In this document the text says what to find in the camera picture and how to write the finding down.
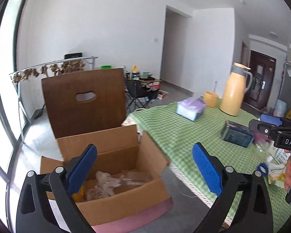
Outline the person's right hand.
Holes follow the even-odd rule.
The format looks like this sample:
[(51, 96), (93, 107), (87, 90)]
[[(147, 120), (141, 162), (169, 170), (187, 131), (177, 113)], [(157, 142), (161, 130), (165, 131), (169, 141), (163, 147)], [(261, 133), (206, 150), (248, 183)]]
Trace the person's right hand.
[(284, 187), (286, 190), (291, 188), (291, 157), (288, 158), (286, 164)]

